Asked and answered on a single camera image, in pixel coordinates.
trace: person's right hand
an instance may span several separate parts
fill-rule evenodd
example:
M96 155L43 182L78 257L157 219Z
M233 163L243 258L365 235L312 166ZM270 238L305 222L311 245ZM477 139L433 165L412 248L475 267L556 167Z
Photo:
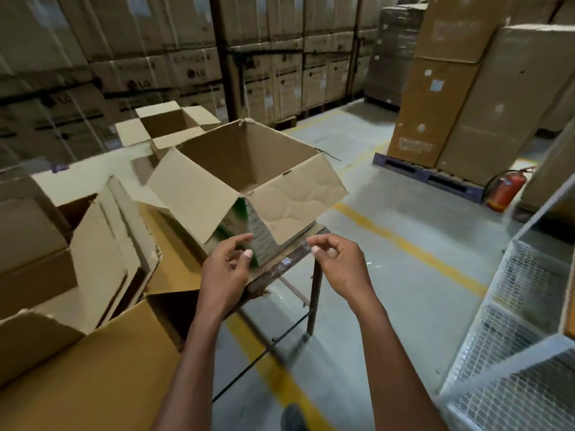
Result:
M365 299L377 299L365 257L357 243L337 234L317 234L308 237L307 241L327 281L353 311Z

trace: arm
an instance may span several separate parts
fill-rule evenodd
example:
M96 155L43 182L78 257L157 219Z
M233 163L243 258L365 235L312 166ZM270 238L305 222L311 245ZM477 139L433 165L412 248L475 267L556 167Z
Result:
M373 290L359 246L334 234L312 236L308 243L358 319L377 431L447 431Z
M240 300L253 252L236 251L242 234L220 243L202 267L196 316L162 407L151 431L209 431L216 338L226 314Z

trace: white wire rack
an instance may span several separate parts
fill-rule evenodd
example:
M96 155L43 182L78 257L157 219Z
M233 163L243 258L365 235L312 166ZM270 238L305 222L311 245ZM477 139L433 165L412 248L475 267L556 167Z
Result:
M436 399L450 429L575 430L575 341L563 335L571 267L520 240L574 183L509 243Z

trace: foot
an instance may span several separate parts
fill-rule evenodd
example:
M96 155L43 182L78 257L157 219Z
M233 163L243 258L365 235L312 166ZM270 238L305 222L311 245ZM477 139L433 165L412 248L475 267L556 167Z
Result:
M305 423L304 413L298 404L290 404L282 413L281 431L309 431Z

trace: table leg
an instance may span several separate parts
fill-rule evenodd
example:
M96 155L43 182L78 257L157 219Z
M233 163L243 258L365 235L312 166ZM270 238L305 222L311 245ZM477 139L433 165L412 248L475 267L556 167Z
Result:
M320 301L320 288L322 278L323 271L321 270L321 265L316 260L315 264L313 265L312 295L309 298L308 334L310 336L313 335L313 329L316 325L317 305Z

